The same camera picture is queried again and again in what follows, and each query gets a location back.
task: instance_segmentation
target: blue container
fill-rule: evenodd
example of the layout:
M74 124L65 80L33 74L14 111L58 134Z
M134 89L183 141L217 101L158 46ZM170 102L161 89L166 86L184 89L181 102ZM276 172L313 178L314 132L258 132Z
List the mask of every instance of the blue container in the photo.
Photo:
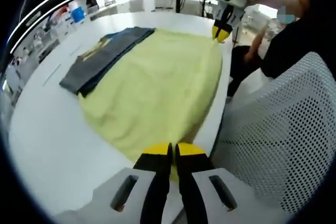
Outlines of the blue container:
M78 7L76 9L74 9L72 12L71 12L71 15L72 15L72 18L74 19L74 21L77 23L77 22L80 22L82 19L84 19L84 11L83 11L83 8L82 7Z

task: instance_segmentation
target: folded clothing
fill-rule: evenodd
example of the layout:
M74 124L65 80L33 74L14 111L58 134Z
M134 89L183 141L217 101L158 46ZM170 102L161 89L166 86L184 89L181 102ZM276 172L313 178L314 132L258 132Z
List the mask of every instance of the folded clothing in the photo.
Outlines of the folded clothing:
M124 54L153 32L152 28L134 27L104 36L93 49L77 57L60 85L86 96Z
M181 141L200 125L222 67L218 42L156 29L86 97L86 121L130 160L157 143Z

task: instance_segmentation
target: white mesh chair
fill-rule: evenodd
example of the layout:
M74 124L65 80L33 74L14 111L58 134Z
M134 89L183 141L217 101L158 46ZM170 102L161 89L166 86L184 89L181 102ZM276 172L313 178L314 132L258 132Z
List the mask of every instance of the white mesh chair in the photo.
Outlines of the white mesh chair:
M336 148L336 82L308 53L269 85L228 105L212 161L256 197L297 212L312 196Z

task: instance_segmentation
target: gray cloth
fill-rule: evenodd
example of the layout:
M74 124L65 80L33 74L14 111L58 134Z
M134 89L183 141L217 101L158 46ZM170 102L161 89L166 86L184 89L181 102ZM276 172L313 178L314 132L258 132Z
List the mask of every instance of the gray cloth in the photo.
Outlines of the gray cloth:
M119 60L130 48L140 43L154 30L134 27L124 31L121 32L121 36L112 37L108 43L106 41L109 39L108 37L102 38L99 42L101 45L98 45L94 51L79 56L61 80L60 85L70 92L78 94L86 83L90 83L90 80L102 72L105 73L107 66L112 67L111 63L115 59Z

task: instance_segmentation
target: black pants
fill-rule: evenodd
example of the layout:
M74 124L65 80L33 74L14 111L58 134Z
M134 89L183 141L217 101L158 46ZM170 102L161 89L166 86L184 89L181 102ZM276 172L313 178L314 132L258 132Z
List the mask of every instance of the black pants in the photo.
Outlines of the black pants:
M258 54L255 54L248 62L244 61L244 56L248 53L249 48L250 46L237 46L232 49L230 76L233 81L227 90L228 97L233 97L240 83L261 66L262 59Z

